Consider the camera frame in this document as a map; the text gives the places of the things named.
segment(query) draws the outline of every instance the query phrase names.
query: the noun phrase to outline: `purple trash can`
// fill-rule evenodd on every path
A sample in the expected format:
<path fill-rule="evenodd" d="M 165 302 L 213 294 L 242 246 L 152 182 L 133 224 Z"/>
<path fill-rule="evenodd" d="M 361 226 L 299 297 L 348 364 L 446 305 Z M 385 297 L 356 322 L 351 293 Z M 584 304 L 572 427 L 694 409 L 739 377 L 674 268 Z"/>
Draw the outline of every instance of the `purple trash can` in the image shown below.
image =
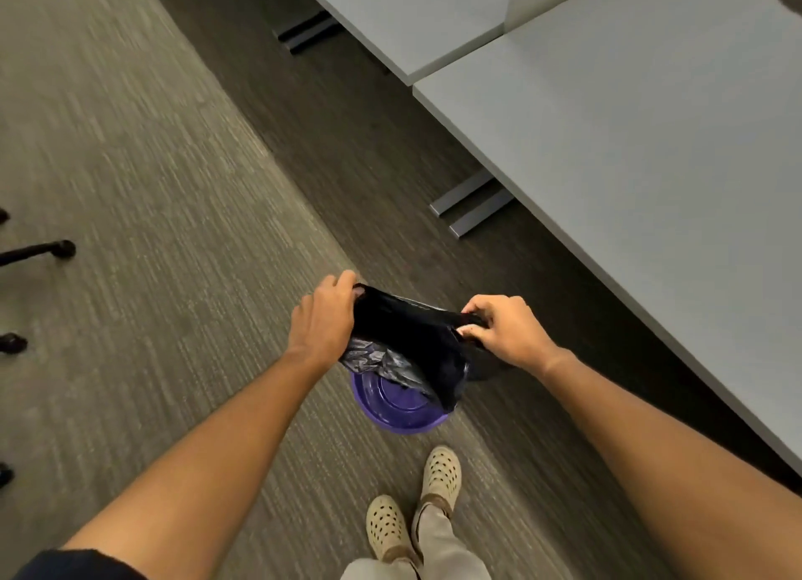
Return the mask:
<path fill-rule="evenodd" d="M 365 415 L 392 433 L 425 433 L 448 417 L 437 403 L 417 390 L 399 386 L 373 372 L 351 373 L 351 388 Z"/>

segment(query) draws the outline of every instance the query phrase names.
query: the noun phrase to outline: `person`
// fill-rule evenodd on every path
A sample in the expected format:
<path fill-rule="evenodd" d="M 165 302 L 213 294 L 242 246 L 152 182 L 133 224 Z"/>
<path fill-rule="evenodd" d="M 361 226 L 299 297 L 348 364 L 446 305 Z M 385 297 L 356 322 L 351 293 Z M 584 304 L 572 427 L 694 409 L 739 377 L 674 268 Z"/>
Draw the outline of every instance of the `person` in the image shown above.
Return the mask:
<path fill-rule="evenodd" d="M 60 549 L 18 572 L 32 578 L 206 580 L 231 545 L 278 444 L 346 348 L 356 276 L 326 277 L 292 313 L 286 351 L 171 447 Z M 647 527 L 687 577 L 802 577 L 802 499 L 701 434 L 607 380 L 553 342 L 520 297 L 479 295 L 460 329 L 542 382 L 596 447 Z M 452 532 L 461 471 L 436 448 L 411 536 L 389 496 L 369 506 L 376 560 L 346 580 L 480 580 L 489 575 Z"/>

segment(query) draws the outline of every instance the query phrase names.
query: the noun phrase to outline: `person's left hand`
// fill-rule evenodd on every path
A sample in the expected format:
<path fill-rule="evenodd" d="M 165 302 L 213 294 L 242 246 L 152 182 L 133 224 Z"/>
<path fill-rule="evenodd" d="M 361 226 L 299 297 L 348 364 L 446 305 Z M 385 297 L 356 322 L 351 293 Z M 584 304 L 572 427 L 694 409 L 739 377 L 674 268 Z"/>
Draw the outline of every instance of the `person's left hand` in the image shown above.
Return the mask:
<path fill-rule="evenodd" d="M 286 355 L 314 363 L 324 372 L 338 361 L 354 328 L 356 274 L 326 276 L 293 310 Z"/>

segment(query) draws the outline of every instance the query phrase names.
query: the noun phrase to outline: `table top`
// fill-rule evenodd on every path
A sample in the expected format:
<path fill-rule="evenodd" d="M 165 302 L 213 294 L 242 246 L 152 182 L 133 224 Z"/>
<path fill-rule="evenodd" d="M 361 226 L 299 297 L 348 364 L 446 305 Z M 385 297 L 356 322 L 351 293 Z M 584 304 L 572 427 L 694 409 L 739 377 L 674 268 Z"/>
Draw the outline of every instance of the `table top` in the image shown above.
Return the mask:
<path fill-rule="evenodd" d="M 317 0 L 405 84 L 502 33 L 508 0 Z"/>
<path fill-rule="evenodd" d="M 802 473 L 802 18 L 568 0 L 416 97 Z"/>

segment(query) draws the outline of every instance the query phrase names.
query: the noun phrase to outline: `person's right arm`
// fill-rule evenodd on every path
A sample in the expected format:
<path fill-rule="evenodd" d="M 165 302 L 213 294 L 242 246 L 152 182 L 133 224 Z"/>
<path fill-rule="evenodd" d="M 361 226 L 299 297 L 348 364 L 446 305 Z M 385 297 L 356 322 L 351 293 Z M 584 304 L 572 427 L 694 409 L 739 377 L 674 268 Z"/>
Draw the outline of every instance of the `person's right arm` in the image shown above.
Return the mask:
<path fill-rule="evenodd" d="M 688 577 L 802 578 L 802 498 L 558 347 L 522 298 L 478 295 L 464 312 L 490 328 L 460 333 L 546 386 Z"/>

